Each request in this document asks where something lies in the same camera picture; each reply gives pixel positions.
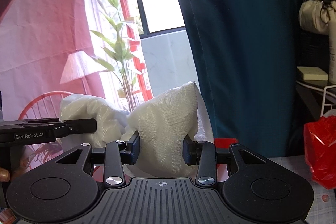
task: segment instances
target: checkered cloth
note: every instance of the checkered cloth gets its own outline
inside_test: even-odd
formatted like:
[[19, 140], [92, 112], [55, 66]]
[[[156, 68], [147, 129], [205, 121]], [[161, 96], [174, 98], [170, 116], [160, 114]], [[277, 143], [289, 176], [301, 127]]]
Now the checkered cloth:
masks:
[[282, 157], [270, 159], [277, 164], [297, 173], [305, 178], [314, 190], [314, 202], [308, 213], [306, 221], [309, 224], [335, 224], [336, 223], [336, 199], [334, 190], [327, 190], [311, 180], [311, 172], [305, 162], [305, 156]]

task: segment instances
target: dark blue curtain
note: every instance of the dark blue curtain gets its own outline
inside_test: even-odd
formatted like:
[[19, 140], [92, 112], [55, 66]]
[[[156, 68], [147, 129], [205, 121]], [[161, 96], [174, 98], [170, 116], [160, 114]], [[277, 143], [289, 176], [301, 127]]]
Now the dark blue curtain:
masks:
[[302, 0], [179, 0], [215, 137], [284, 156]]

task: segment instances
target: cream colored box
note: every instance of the cream colored box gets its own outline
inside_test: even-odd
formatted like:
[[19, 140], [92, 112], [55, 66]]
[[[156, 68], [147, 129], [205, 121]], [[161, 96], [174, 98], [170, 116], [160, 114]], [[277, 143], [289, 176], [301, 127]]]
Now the cream colored box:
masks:
[[328, 74], [318, 67], [297, 67], [297, 72], [303, 80], [328, 81]]

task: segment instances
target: lamp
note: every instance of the lamp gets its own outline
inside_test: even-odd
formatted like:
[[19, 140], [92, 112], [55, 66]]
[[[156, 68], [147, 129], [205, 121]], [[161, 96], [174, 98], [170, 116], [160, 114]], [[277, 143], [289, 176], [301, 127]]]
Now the lamp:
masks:
[[84, 92], [87, 95], [83, 77], [103, 70], [106, 68], [95, 62], [84, 51], [74, 52], [68, 56], [59, 83], [64, 84], [81, 78]]

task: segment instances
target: window frame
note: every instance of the window frame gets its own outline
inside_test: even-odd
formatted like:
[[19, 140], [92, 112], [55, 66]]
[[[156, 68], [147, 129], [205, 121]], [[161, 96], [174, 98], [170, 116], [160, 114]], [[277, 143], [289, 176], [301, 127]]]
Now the window frame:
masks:
[[140, 14], [140, 19], [141, 19], [142, 29], [143, 29], [143, 34], [140, 34], [140, 39], [144, 39], [147, 37], [155, 37], [155, 36], [162, 35], [162, 34], [185, 30], [185, 26], [182, 26], [182, 27], [165, 29], [165, 30], [156, 31], [156, 32], [150, 32], [149, 27], [148, 27], [146, 12], [143, 6], [143, 2], [142, 0], [136, 0], [136, 1], [138, 3], [139, 14]]

